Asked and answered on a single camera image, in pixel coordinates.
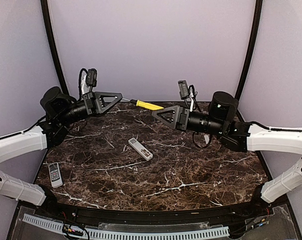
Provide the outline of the white remote control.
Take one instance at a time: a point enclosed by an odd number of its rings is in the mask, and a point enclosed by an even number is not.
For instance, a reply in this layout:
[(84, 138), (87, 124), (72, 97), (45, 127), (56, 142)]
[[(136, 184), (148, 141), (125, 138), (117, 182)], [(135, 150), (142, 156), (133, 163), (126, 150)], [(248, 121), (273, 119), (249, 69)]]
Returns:
[(135, 138), (131, 138), (128, 140), (129, 145), (146, 161), (149, 161), (153, 158), (153, 154), (148, 151), (140, 142), (138, 142)]

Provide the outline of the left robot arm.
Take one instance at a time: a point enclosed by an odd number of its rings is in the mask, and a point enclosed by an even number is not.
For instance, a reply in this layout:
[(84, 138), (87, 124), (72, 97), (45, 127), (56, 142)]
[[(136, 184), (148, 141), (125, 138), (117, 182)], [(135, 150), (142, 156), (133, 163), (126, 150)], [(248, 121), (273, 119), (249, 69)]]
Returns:
[[(60, 145), (69, 127), (90, 117), (106, 114), (122, 99), (121, 93), (93, 92), (80, 100), (62, 93), (57, 86), (49, 89), (40, 101), (46, 114), (32, 127), (0, 137), (0, 164), (15, 157)], [(61, 206), (45, 187), (27, 183), (0, 170), (0, 195), (41, 206), (50, 218), (61, 214)]]

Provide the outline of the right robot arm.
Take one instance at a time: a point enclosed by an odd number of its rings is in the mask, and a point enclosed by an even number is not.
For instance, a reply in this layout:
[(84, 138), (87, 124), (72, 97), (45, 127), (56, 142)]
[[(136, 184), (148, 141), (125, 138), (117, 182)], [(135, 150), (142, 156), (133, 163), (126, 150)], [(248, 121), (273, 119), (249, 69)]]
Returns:
[(273, 151), (295, 153), (301, 158), (275, 179), (258, 186), (246, 213), (258, 216), (265, 203), (302, 185), (302, 127), (267, 127), (258, 122), (236, 122), (238, 100), (226, 92), (213, 94), (208, 113), (191, 111), (183, 106), (172, 106), (152, 112), (152, 116), (173, 130), (192, 131), (216, 136), (220, 143), (235, 152)]

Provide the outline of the yellow handled screwdriver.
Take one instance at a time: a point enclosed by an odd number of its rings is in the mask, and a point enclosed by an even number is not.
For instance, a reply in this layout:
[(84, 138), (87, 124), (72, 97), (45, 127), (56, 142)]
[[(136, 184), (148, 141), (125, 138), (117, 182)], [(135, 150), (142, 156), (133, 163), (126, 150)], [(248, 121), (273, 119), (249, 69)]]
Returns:
[(152, 110), (152, 111), (164, 109), (164, 107), (162, 107), (162, 106), (151, 104), (149, 102), (144, 102), (141, 100), (127, 99), (127, 98), (122, 98), (122, 100), (127, 101), (137, 107), (145, 108), (145, 109)]

